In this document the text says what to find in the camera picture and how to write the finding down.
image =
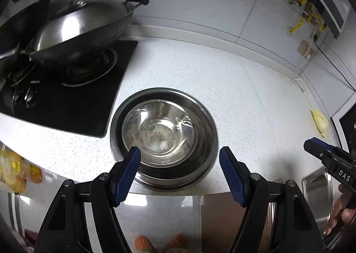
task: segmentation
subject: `white countertop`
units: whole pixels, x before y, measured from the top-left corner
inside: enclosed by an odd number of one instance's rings
[[[229,146],[251,172],[267,180],[301,179],[320,168],[303,150],[314,125],[306,95],[291,80],[268,67],[218,49],[160,38],[135,37],[129,63],[110,120],[133,93],[151,87],[182,90],[211,113],[218,148]],[[29,161],[76,181],[89,181],[114,164],[110,125],[103,138],[83,136],[0,114],[0,140]],[[216,160],[200,183],[169,195],[214,194],[229,188]],[[164,194],[133,184],[130,192]]]

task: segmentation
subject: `small metal bowl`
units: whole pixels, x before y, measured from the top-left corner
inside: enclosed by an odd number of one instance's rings
[[[174,89],[150,88],[117,109],[110,144],[121,161],[131,146],[141,150],[135,182],[159,191],[194,185],[211,169],[218,153],[214,121],[193,97]]]

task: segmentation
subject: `orange slipper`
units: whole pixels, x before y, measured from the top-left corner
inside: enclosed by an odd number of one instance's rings
[[[172,248],[186,249],[186,238],[184,237],[183,234],[179,234],[172,239],[172,241],[170,243],[170,249],[172,249]]]
[[[135,238],[135,248],[138,252],[140,251],[153,251],[152,245],[147,237],[137,236]]]

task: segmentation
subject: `stove knob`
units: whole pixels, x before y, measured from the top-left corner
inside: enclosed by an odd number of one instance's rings
[[[29,106],[34,106],[34,94],[36,91],[34,91],[31,87],[27,90],[26,95],[24,97],[24,100],[26,102],[26,107],[28,108]]]
[[[12,100],[14,101],[14,105],[19,105],[21,103],[21,94],[22,94],[23,90],[18,90],[16,89],[14,92],[14,95],[12,96]]]

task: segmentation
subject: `wall socket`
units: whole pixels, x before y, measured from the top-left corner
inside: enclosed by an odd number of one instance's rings
[[[303,40],[303,41],[300,43],[300,45],[299,45],[297,51],[303,56],[303,55],[307,52],[308,48],[309,48],[309,44],[308,44],[306,41]],[[314,53],[315,53],[314,50],[311,48],[311,49],[309,50],[308,54],[305,55],[304,58],[306,58],[306,59],[309,60],[309,59],[314,55]]]

